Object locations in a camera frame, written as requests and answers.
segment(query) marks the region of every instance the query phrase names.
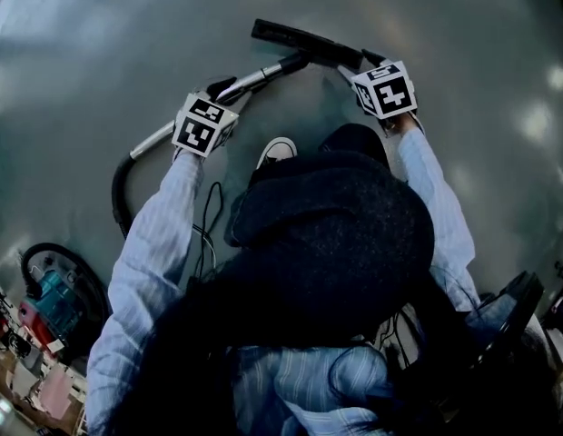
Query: vacuum wand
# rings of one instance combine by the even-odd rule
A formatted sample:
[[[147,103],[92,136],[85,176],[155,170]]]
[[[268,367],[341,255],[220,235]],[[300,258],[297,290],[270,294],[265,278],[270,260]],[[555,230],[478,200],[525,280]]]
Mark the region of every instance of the vacuum wand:
[[[300,71],[310,63],[310,56],[301,52],[281,59],[278,63],[262,68],[254,73],[242,77],[231,87],[217,95],[217,102],[227,104],[249,91],[254,91],[259,87],[269,83],[271,80],[283,74],[291,74]]]

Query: white shoe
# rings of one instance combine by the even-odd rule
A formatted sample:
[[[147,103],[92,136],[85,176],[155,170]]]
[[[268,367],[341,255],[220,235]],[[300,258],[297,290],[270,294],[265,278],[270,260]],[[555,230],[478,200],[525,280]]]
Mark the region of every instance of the white shoe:
[[[276,137],[263,149],[262,157],[257,163],[257,169],[259,170],[265,164],[272,164],[286,158],[292,158],[297,154],[298,149],[292,139]]]

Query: striped fabric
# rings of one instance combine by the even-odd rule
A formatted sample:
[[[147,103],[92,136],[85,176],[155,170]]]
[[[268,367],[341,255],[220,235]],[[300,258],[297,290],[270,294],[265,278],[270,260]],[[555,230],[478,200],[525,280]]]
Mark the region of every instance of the striped fabric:
[[[399,153],[414,189],[428,206],[435,227],[432,273],[455,308],[479,303],[467,271],[475,256],[473,241],[454,192],[420,130],[407,133]],[[88,362],[88,428],[100,428],[129,388],[142,343],[170,302],[183,271],[193,225],[193,200],[201,169],[195,156],[179,154],[161,188],[138,213],[108,295],[113,308]],[[267,350],[239,352],[241,378],[233,385],[238,426],[244,434],[338,435],[357,432],[356,423],[378,417],[362,407],[342,407],[364,396],[390,395],[382,356],[370,347],[356,349]],[[329,385],[329,372],[332,383]]]

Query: shiny floor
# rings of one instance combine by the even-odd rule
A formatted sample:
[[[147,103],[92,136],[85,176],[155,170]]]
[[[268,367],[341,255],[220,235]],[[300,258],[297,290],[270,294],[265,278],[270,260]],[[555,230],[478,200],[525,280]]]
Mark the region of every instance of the shiny floor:
[[[256,17],[403,60],[475,238],[478,287],[497,291],[522,270],[549,292],[561,287],[559,0],[0,0],[0,283],[15,301],[16,254],[32,243],[64,244],[108,283],[123,244],[110,204],[116,165],[193,88],[288,54],[250,38]],[[346,122],[372,124],[331,70],[272,84],[206,162],[195,221],[209,185],[221,180],[230,204],[274,136],[307,153]],[[166,145],[139,163],[134,209],[170,160]],[[220,261],[232,254],[226,216],[213,234]]]

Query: sleeve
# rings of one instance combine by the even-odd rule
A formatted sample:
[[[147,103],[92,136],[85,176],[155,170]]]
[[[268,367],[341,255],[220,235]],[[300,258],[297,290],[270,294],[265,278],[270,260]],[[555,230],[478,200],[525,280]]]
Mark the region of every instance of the sleeve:
[[[106,422],[123,398],[144,338],[181,295],[177,283],[189,249],[200,181],[196,155],[179,154],[159,191],[134,219],[108,288],[113,313],[88,360],[85,412],[90,432]]]
[[[406,133],[399,145],[409,186],[427,205],[435,229],[431,274],[460,312],[479,305],[468,264],[475,246],[457,196],[445,182],[437,157],[419,128]]]

